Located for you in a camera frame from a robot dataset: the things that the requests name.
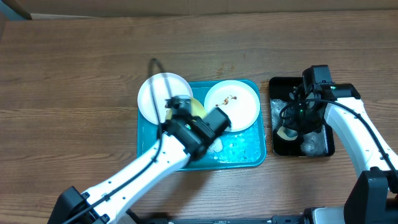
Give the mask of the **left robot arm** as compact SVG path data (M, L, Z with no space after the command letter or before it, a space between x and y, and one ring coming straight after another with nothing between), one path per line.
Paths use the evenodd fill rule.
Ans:
M154 145L102 183L82 193L74 187L66 189L49 223L117 223L158 182L201 159L231 121L220 108L204 118L193 116L191 105L189 96L167 99L165 106L172 117L159 124Z

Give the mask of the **white plate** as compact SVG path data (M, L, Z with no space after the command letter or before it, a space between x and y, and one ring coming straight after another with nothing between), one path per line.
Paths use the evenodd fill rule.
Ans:
M249 128L257 120L260 101L248 84L238 80L225 80L207 92L203 103L206 112L220 108L228 115L231 127L226 131L238 132Z
M167 76L172 96L193 96L192 89L188 82L177 74L158 73L152 78L148 78L139 89L137 105L143 117L152 124L158 124L158 120L152 101L152 95L150 93L151 87L154 89L155 102L159 110L160 121L162 123L165 121L165 115L167 112L167 108L165 108L165 100L170 97L167 91L164 75Z

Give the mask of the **black rectangular water tray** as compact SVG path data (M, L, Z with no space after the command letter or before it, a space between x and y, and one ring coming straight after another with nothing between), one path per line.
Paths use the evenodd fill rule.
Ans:
M294 136L291 141L280 137L277 132L282 127L279 113L293 100L293 92L302 83L300 77L274 77L269 81L269 97L272 121L272 146L278 156L329 157L335 153L333 131L323 125L320 133L312 132Z

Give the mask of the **teal plastic tray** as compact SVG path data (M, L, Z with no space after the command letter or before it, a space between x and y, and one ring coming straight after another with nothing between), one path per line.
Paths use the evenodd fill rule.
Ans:
M242 104L248 118L238 122L238 129L227 129L217 139L203 158L189 163L184 171L232 169L254 167L266 158L266 136L262 120L259 89L250 80L214 80L189 83L193 97L206 111L213 109L216 100L228 97L228 103L220 108L225 112Z

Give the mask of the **white plate right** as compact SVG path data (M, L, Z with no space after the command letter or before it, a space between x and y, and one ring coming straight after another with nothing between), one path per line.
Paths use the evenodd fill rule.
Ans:
M228 115L231 127L226 131L238 132L249 128L257 120L260 101L248 84L238 80L225 80L207 92L203 103L206 112L220 108Z

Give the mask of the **yellow green sponge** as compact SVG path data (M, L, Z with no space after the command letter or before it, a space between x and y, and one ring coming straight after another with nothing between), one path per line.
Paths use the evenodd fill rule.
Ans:
M280 137L282 140L285 141L294 141L298 138L299 134L295 130L286 128L284 126L281 126L277 130L277 135Z

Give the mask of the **light green plate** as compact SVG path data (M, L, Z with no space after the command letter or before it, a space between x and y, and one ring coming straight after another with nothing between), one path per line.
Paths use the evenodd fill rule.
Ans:
M206 111L203 105L195 98L190 97L191 100L191 115L192 116L199 116L200 118L204 118L206 116ZM171 119L172 117L172 110L168 109L165 115L165 119Z

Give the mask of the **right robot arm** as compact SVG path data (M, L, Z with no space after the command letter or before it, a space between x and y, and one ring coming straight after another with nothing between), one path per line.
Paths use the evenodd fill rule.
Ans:
M352 84L336 84L328 66L313 65L303 71L279 117L277 135L288 141L330 126L358 176L342 207L308 208L301 223L397 223L397 199L387 196L397 193L397 154L369 119Z

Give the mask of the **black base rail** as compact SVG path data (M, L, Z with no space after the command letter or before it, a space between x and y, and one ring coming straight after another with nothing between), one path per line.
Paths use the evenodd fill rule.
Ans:
M326 219L315 218L314 215L303 213L301 215L274 215L270 218L209 218L209 219L173 219L166 214L158 213L150 218L139 218L134 212L128 210L126 215L130 223L138 224L316 224L316 223L344 223L344 218Z

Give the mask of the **white plate left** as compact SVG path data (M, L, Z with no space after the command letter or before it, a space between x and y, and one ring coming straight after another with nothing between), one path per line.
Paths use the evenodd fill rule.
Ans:
M152 124L158 124L158 120L152 101L152 95L150 93L151 87L154 89L155 102L159 110L160 121L162 123L165 121L165 115L167 112L167 108L165 108L165 100L170 97L167 91L164 75L167 76L172 96L193 96L192 89L188 82L177 74L158 73L152 78L148 78L139 89L137 105L143 117Z

